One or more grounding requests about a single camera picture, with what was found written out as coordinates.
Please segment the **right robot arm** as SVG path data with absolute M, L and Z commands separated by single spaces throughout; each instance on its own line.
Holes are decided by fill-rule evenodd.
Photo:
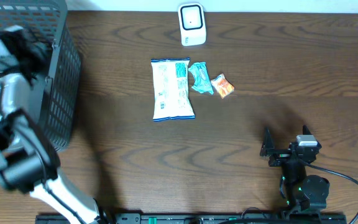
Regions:
M 280 167 L 280 194 L 287 200 L 288 210 L 283 215 L 288 219 L 296 213 L 318 213 L 326 208 L 330 183 L 324 177 L 307 175 L 306 166 L 316 160 L 321 144 L 310 133 L 307 126 L 286 149 L 277 149 L 268 128 L 265 128 L 260 156 L 268 157 L 270 167 Z

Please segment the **teal wet wipe packet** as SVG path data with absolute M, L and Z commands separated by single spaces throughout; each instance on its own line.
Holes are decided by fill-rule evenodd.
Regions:
M 205 62 L 195 62 L 188 71 L 192 74 L 194 78 L 194 84 L 192 89 L 198 93 L 209 93 L 214 94 L 213 87 L 208 75 L 208 70 L 206 68 Z

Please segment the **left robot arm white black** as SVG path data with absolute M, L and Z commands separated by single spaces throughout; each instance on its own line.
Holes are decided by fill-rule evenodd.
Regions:
M 22 26 L 0 32 L 0 186 L 45 202 L 70 223 L 102 223 L 95 199 L 64 174 L 57 152 L 28 114 L 32 80 L 49 59 L 47 46 Z

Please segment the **orange snack packet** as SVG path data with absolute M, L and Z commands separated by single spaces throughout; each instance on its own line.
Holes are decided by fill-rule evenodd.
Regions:
M 227 97 L 234 91 L 234 86 L 230 82 L 228 82 L 223 73 L 212 79 L 211 85 L 219 93 L 221 98 Z

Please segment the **large white snack bag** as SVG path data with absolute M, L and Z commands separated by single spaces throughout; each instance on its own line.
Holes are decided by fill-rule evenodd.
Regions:
M 189 57 L 150 60 L 155 99 L 153 121 L 195 118 L 188 96 L 189 62 Z

